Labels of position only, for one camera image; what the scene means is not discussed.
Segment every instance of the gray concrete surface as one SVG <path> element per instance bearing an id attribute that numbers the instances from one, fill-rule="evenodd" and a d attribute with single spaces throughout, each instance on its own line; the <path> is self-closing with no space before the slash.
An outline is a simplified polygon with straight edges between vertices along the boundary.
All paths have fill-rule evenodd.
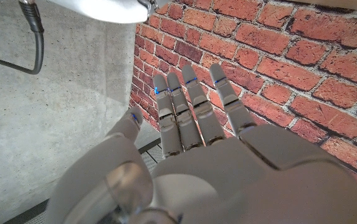
<path id="1" fill-rule="evenodd" d="M 135 26 L 37 4 L 42 71 L 0 66 L 0 223 L 48 199 L 66 168 L 128 108 Z M 32 67 L 34 49 L 17 0 L 0 1 L 0 59 Z"/>

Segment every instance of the metal grate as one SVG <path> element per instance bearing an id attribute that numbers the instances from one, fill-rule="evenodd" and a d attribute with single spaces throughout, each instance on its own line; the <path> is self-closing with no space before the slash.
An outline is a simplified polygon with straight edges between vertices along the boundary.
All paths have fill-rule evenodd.
<path id="1" fill-rule="evenodd" d="M 38 216 L 30 219 L 29 221 L 25 222 L 24 224 L 44 224 L 45 223 L 45 213 L 47 211 L 44 211 L 40 214 L 38 214 Z"/>

